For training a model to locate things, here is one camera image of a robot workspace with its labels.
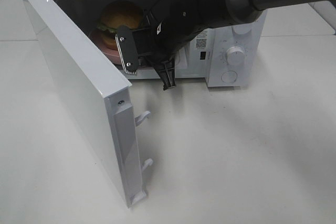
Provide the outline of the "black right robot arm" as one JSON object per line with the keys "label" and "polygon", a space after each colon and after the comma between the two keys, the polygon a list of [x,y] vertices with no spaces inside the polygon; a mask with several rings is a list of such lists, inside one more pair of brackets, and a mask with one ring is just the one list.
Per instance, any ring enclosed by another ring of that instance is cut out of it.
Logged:
{"label": "black right robot arm", "polygon": [[132,33],[137,52],[124,69],[136,73],[139,58],[144,58],[163,88],[172,88],[175,53],[203,30],[252,23],[266,9],[317,1],[326,0],[171,0],[163,18]]}

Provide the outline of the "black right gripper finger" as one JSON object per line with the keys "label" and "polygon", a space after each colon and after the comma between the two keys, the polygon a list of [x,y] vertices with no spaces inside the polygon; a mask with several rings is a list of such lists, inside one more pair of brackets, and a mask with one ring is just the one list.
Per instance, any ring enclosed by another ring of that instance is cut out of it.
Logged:
{"label": "black right gripper finger", "polygon": [[163,82],[163,90],[175,88],[175,58],[174,56],[167,59],[157,60],[154,56],[147,56],[146,60],[153,67],[161,81]]}

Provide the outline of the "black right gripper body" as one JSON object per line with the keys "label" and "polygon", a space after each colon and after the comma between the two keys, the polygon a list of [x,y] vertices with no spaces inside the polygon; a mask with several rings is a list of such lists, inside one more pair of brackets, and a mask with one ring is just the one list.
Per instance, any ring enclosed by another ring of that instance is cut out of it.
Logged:
{"label": "black right gripper body", "polygon": [[209,27],[210,0],[169,0],[169,12],[158,22],[132,33],[137,57],[152,64],[170,61],[185,44]]}

